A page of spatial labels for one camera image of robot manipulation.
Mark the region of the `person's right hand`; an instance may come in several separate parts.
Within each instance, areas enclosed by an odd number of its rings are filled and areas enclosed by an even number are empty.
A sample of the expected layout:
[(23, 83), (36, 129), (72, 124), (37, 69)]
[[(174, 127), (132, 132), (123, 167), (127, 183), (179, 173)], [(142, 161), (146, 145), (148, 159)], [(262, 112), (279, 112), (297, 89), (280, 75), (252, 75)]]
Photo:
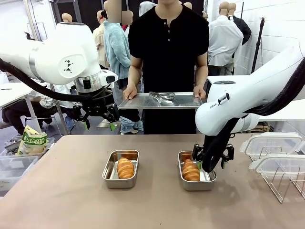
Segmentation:
[(126, 89), (123, 91), (123, 97), (125, 100), (133, 99), (138, 93), (137, 87), (134, 83), (128, 83)]

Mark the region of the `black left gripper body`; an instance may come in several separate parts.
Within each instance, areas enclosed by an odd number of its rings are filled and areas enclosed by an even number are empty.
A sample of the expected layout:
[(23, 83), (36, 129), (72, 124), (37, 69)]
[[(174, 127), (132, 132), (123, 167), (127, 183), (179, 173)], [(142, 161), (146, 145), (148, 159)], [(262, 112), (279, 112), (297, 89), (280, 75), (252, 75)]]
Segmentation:
[(81, 108), (83, 111), (87, 112), (90, 115), (101, 115), (106, 114), (107, 111), (107, 95), (106, 94), (100, 94), (97, 95), (94, 98), (92, 95), (89, 94), (81, 94), (80, 95), (83, 98), (86, 98), (85, 101), (81, 102)]

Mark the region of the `person's left hand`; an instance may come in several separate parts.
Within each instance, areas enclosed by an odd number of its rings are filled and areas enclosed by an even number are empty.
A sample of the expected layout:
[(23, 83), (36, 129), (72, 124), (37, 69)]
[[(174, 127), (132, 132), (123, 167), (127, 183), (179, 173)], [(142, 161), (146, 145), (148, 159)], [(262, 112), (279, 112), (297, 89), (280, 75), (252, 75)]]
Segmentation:
[(194, 97), (196, 97), (196, 98), (200, 98), (200, 99), (206, 98), (206, 92), (203, 89), (203, 85), (195, 86), (193, 89), (193, 94), (194, 94)]

